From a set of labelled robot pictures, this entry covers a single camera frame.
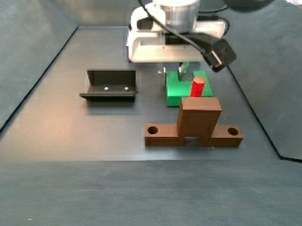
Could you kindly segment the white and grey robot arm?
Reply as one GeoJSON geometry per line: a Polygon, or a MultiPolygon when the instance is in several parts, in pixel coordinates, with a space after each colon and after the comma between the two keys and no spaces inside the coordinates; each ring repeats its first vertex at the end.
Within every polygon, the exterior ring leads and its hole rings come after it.
{"type": "Polygon", "coordinates": [[[227,66],[227,25],[197,17],[200,0],[152,0],[139,3],[129,20],[128,61],[184,63],[206,61],[212,71],[227,66]]]}

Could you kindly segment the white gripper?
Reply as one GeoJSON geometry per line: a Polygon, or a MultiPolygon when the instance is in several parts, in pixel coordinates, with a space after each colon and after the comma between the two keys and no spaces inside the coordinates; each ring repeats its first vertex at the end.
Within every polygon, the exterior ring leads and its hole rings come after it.
{"type": "Polygon", "coordinates": [[[210,34],[223,39],[227,24],[197,19],[197,5],[141,5],[129,18],[127,54],[132,63],[157,63],[160,83],[165,83],[164,63],[180,63],[177,78],[185,75],[188,62],[206,61],[188,34],[210,34]]]}

